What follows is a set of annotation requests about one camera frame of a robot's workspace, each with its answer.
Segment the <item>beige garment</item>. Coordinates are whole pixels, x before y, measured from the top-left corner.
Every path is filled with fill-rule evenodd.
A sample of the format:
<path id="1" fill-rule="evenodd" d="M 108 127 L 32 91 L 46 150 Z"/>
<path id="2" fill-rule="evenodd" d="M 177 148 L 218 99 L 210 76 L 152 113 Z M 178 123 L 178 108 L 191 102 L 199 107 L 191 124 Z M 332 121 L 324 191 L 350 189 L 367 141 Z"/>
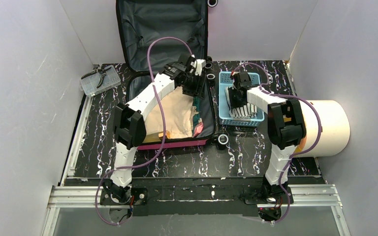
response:
<path id="1" fill-rule="evenodd" d="M 161 100 L 165 115 L 166 130 L 172 139 L 192 137 L 191 109 L 193 97 L 184 95 L 182 88 L 177 87 Z M 145 120 L 146 135 L 163 132 L 162 116 L 159 105 L 156 105 Z"/>

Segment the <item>black white striped garment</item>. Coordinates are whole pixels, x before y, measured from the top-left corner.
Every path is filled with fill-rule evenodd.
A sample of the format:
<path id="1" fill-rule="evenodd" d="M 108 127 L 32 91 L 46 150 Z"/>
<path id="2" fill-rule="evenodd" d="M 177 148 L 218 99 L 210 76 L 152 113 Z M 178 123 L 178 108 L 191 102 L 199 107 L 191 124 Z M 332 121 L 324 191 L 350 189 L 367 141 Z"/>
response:
<path id="1" fill-rule="evenodd" d="M 231 118 L 242 119 L 242 118 L 256 118 L 258 115 L 258 108 L 250 103 L 243 105 L 238 108 L 231 108 L 230 106 L 230 90 L 234 89 L 234 86 L 229 86 L 225 88 L 225 98 L 229 108 L 229 115 Z"/>

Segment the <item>pink patterned garment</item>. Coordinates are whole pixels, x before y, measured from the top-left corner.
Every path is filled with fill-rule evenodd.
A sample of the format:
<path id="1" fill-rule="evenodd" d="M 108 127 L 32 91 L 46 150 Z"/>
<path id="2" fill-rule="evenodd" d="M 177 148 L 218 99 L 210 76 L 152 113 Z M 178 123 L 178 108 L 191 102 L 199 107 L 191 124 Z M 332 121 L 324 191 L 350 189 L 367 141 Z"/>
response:
<path id="1" fill-rule="evenodd" d="M 199 122 L 193 129 L 193 132 L 192 132 L 192 136 L 193 137 L 196 137 L 198 136 L 202 131 L 203 131 L 203 128 L 204 128 L 204 124 L 203 122 Z"/>

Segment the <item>pink hard-shell suitcase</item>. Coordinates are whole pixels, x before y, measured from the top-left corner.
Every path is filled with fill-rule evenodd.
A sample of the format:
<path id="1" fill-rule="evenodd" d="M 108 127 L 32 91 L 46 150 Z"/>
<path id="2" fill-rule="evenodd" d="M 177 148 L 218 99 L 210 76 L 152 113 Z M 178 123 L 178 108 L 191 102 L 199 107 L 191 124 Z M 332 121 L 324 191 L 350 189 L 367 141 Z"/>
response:
<path id="1" fill-rule="evenodd" d="M 205 0 L 119 0 L 116 14 L 125 62 L 137 75 L 128 86 L 127 102 L 144 90 L 166 64 L 178 61 L 182 54 L 206 60 L 205 96 L 199 98 L 203 131 L 196 137 L 165 140 L 166 123 L 161 108 L 162 142 L 142 143 L 137 150 L 206 144 L 217 127 L 210 91 L 212 60 L 207 55 L 208 3 Z"/>

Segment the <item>teal green garment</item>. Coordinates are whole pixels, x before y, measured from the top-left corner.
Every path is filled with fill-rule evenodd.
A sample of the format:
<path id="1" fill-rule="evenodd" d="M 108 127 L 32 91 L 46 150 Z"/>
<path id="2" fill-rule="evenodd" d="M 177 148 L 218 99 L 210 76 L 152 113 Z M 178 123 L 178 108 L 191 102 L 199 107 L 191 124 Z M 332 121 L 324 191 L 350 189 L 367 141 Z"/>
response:
<path id="1" fill-rule="evenodd" d="M 200 116 L 200 99 L 198 97 L 193 98 L 191 109 L 191 127 L 192 132 L 195 133 L 195 129 L 202 123 Z"/>

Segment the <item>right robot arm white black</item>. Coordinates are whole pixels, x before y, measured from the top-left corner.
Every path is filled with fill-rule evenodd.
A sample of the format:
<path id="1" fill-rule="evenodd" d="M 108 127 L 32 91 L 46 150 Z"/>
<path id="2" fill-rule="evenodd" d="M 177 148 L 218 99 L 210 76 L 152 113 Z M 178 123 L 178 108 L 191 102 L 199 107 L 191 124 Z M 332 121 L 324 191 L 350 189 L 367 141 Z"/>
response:
<path id="1" fill-rule="evenodd" d="M 263 187 L 280 191 L 286 187 L 287 166 L 306 136 L 301 104 L 295 98 L 280 98 L 252 82 L 247 72 L 231 73 L 233 84 L 226 89 L 229 113 L 235 118 L 252 118 L 262 111 L 267 115 L 268 138 L 272 143 L 269 167 Z"/>

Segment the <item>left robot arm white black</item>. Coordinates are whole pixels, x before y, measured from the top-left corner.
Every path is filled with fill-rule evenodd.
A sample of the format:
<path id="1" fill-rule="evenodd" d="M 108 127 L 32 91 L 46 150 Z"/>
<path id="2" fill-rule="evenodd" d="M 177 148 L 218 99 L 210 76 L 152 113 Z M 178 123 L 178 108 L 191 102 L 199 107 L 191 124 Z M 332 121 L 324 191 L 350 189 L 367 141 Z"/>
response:
<path id="1" fill-rule="evenodd" d="M 132 181 L 132 169 L 137 148 L 146 138 L 145 121 L 149 113 L 175 89 L 191 97 L 203 97 L 206 60 L 194 55 L 182 54 L 178 61 L 168 63 L 152 82 L 134 99 L 119 103 L 114 110 L 113 133 L 116 144 L 116 159 L 110 181 L 119 192 L 126 191 Z"/>

